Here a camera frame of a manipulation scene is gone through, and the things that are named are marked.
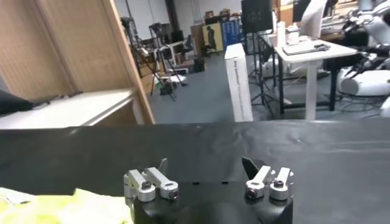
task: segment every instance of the white desk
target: white desk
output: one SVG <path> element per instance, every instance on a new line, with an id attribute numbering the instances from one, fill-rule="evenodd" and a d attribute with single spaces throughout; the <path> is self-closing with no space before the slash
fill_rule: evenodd
<path id="1" fill-rule="evenodd" d="M 171 50 L 172 60 L 173 60 L 173 67 L 177 66 L 176 58 L 175 58 L 175 49 L 174 48 L 176 46 L 181 45 L 181 44 L 184 44 L 184 41 L 179 41 L 179 42 L 175 42 L 175 43 L 172 43 L 172 44 L 167 44 L 166 46 L 162 46 L 159 49 L 159 51 L 167 50 L 168 48 Z M 158 49 L 154 49 L 154 58 L 157 58 L 157 52 L 158 52 Z M 157 70 L 158 71 L 160 70 L 159 63 L 157 63 Z"/>
<path id="2" fill-rule="evenodd" d="M 0 117 L 0 129 L 93 126 L 131 102 L 136 121 L 144 124 L 135 94 L 132 89 L 117 89 L 53 100 L 42 108 Z"/>
<path id="3" fill-rule="evenodd" d="M 286 55 L 281 47 L 275 47 L 279 57 L 287 63 L 307 62 L 307 86 L 306 86 L 306 120 L 316 119 L 317 103 L 317 63 L 319 60 L 328 58 L 344 57 L 357 54 L 358 51 L 349 47 L 318 40 L 330 46 L 327 51 L 313 52 L 307 54 Z"/>

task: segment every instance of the wooden panel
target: wooden panel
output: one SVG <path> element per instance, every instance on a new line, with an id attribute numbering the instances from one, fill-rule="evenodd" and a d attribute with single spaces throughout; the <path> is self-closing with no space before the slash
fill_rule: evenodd
<path id="1" fill-rule="evenodd" d="M 116 10 L 116 6 L 114 0 L 101 0 L 104 9 L 110 22 L 112 32 L 115 36 L 115 43 L 118 45 L 119 52 L 121 54 L 121 58 L 125 65 L 127 75 L 130 77 L 131 82 L 135 87 L 138 88 L 138 100 L 141 105 L 143 117 L 147 124 L 154 124 L 155 120 L 153 117 L 153 113 L 151 110 L 151 106 L 149 105 L 149 101 L 147 100 L 145 90 L 141 83 L 140 75 L 136 69 L 133 55 L 130 51 L 130 47 L 127 44 L 127 39 L 124 34 L 121 22 L 119 20 L 118 11 Z"/>
<path id="2" fill-rule="evenodd" d="M 128 88 L 130 82 L 101 1 L 37 0 L 77 88 Z"/>
<path id="3" fill-rule="evenodd" d="M 72 89 L 34 2 L 0 0 L 0 74 L 9 91 L 35 99 Z"/>
<path id="4" fill-rule="evenodd" d="M 36 0 L 64 64 L 81 91 L 134 86 L 154 124 L 118 12 L 111 0 Z"/>

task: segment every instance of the black cloth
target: black cloth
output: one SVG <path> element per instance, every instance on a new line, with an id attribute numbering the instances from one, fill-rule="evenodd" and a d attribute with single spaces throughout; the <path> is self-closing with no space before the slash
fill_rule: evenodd
<path id="1" fill-rule="evenodd" d="M 294 223 L 389 223 L 389 133 L 388 119 L 0 131 L 0 186 L 122 196 L 127 170 L 162 158 L 172 180 L 204 182 L 245 180 L 248 156 L 292 168 Z"/>

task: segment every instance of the white device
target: white device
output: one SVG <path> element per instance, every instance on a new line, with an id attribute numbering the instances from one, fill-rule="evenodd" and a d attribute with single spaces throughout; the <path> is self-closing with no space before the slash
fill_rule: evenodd
<path id="1" fill-rule="evenodd" d="M 309 37 L 321 37 L 322 15 L 327 0 L 311 0 L 300 22 L 299 34 Z"/>
<path id="2" fill-rule="evenodd" d="M 339 73 L 339 90 L 354 96 L 385 96 L 390 93 L 390 71 L 366 71 L 354 78 L 355 72 L 345 75 L 345 70 Z"/>

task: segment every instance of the white cylinder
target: white cylinder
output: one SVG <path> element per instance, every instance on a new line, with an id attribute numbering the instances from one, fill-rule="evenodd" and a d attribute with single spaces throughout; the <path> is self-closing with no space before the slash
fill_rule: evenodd
<path id="1" fill-rule="evenodd" d="M 339 88 L 354 96 L 385 96 L 390 93 L 390 71 L 366 71 L 352 79 L 345 77 Z"/>

